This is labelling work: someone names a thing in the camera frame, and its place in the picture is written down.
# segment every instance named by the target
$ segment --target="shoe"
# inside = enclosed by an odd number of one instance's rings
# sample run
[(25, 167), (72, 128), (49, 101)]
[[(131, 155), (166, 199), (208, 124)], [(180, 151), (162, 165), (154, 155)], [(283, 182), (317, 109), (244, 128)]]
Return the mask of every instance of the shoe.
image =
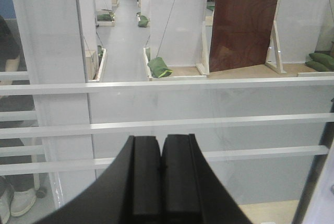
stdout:
[(6, 224), (10, 218), (9, 206), (13, 198), (13, 191), (12, 187), (7, 185), (4, 194), (0, 197), (0, 218), (2, 224)]
[(36, 192), (33, 188), (24, 192), (14, 192), (11, 202), (10, 214), (19, 217), (28, 212), (36, 202)]

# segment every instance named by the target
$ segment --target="horizontal rail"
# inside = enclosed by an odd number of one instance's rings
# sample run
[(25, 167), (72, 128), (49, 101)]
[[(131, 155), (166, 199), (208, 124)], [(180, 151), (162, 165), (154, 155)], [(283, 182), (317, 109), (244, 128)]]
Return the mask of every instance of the horizontal rail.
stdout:
[(137, 82), (99, 82), (79, 84), (12, 85), (0, 87), (0, 95), (53, 95), (73, 93), (108, 92), (119, 89), (148, 90), (193, 90), (261, 87), (294, 87), (334, 85), (332, 77), (289, 77), (220, 80), (174, 80)]
[(43, 145), (0, 148), (0, 157), (43, 155), (43, 154), (44, 154)]
[(0, 72), (0, 80), (29, 80), (29, 75), (27, 71)]
[(326, 146), (304, 146), (304, 147), (281, 147), (263, 149), (245, 149), (204, 152), (207, 161), (226, 161), (226, 160), (249, 160), (265, 158), (282, 158), (294, 156), (326, 155)]
[(86, 125), (2, 128), (0, 129), (0, 139), (151, 131), (153, 128), (163, 128), (164, 130), (168, 128), (195, 129), (325, 122), (334, 122), (334, 113), (242, 116), (205, 119), (116, 122)]
[(36, 111), (0, 112), (0, 122), (30, 120), (37, 120)]
[(113, 162), (113, 160), (114, 158), (81, 159), (0, 165), (0, 175), (4, 176), (27, 173), (51, 173), (105, 169), (111, 162)]
[[(304, 146), (203, 152), (203, 155), (208, 162), (216, 162), (225, 160), (326, 155), (327, 153), (328, 148), (325, 146)], [(0, 175), (105, 169), (114, 159), (115, 158), (102, 158), (0, 165)]]

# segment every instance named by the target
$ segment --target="gray floor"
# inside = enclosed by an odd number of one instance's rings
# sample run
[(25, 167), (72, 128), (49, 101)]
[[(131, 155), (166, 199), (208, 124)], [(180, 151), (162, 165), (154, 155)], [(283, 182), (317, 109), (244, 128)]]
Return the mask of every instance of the gray floor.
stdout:
[(97, 32), (107, 49), (108, 60), (103, 82), (144, 81), (146, 74), (142, 59), (150, 28), (138, 27), (137, 0), (119, 0), (115, 11), (115, 27), (98, 27)]

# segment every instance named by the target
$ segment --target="wheel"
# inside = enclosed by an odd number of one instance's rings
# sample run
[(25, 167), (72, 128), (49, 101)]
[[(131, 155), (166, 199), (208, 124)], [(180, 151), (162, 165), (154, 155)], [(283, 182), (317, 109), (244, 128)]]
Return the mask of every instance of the wheel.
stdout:
[(46, 187), (42, 186), (40, 189), (36, 191), (37, 198), (44, 198), (46, 197)]

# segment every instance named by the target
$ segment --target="wooden door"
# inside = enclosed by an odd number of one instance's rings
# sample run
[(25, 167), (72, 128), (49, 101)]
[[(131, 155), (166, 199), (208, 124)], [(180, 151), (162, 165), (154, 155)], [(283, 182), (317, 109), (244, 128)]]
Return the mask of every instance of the wooden door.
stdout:
[(210, 72), (264, 64), (277, 0), (216, 0)]

